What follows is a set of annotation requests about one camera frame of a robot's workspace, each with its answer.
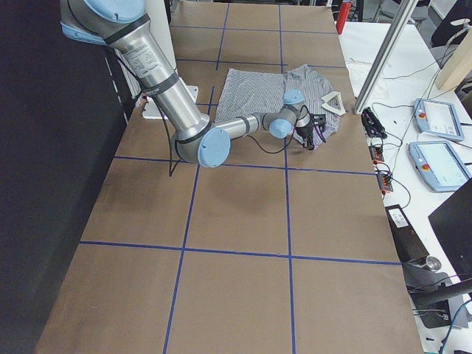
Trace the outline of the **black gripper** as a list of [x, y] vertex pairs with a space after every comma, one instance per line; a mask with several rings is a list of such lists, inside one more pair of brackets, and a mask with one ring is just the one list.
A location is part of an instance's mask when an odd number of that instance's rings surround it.
[[305, 125], [303, 127], [297, 127], [296, 133], [302, 139], [303, 148], [312, 150], [313, 149], [313, 126]]

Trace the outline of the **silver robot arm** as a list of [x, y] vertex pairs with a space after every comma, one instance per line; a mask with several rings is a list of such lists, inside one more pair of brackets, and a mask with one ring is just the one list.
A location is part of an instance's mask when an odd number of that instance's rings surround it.
[[175, 128], [169, 149], [180, 159], [217, 167], [226, 161], [232, 140], [260, 129], [278, 139], [295, 131], [307, 148], [313, 147], [313, 119], [299, 90], [285, 93], [276, 113], [222, 123], [202, 114], [151, 34], [143, 1], [62, 1], [60, 15], [67, 38], [107, 46], [124, 56], [146, 95]]

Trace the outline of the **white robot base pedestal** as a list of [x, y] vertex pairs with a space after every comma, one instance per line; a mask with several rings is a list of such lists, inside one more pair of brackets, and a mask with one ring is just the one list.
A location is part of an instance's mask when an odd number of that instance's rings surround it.
[[188, 128], [198, 122], [200, 111], [176, 71], [165, 2], [146, 1], [145, 10], [150, 17], [147, 42], [153, 55], [150, 57], [152, 62], [143, 81], [153, 90], [159, 90], [153, 96], [154, 102], [174, 126], [180, 129]]

